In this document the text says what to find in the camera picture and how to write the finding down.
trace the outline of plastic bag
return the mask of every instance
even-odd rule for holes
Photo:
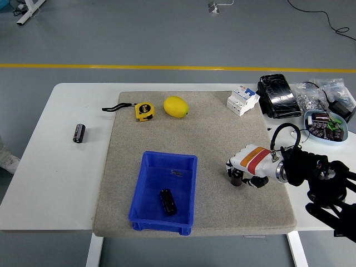
[[[339,101],[346,108],[352,110],[355,107],[354,101],[350,98],[348,89],[345,87],[344,79],[311,79],[317,84],[321,91],[327,95],[327,102]]]
[[[302,114],[309,110],[323,110],[318,100],[324,104],[327,103],[324,92],[311,83],[297,83],[292,91],[295,93],[295,99]]]

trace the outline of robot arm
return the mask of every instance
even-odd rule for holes
[[[293,147],[281,147],[281,155],[274,150],[278,132],[293,127],[297,140]],[[226,163],[231,183],[241,186],[242,182],[255,188],[263,187],[268,178],[300,186],[308,181],[310,191],[306,210],[335,230],[335,236],[346,236],[356,242],[356,204],[346,204],[346,188],[356,192],[356,174],[340,161],[328,162],[325,155],[315,155],[299,148],[300,130],[291,123],[280,125],[272,138],[270,150],[255,145],[236,153]],[[327,212],[331,209],[335,215]]]

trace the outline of yellow tape measure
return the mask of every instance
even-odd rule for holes
[[[148,121],[155,116],[155,107],[149,102],[138,103],[135,112],[137,121]]]

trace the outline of black pouch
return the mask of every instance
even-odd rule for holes
[[[300,108],[282,74],[266,75],[258,82],[262,113],[270,118],[299,117]]]

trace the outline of yellow floor line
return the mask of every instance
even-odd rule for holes
[[[86,68],[112,70],[195,70],[195,71],[267,71],[267,72],[339,72],[356,73],[353,68],[278,68],[224,66],[160,66],[160,65],[72,65],[72,64],[0,64],[0,68]]]

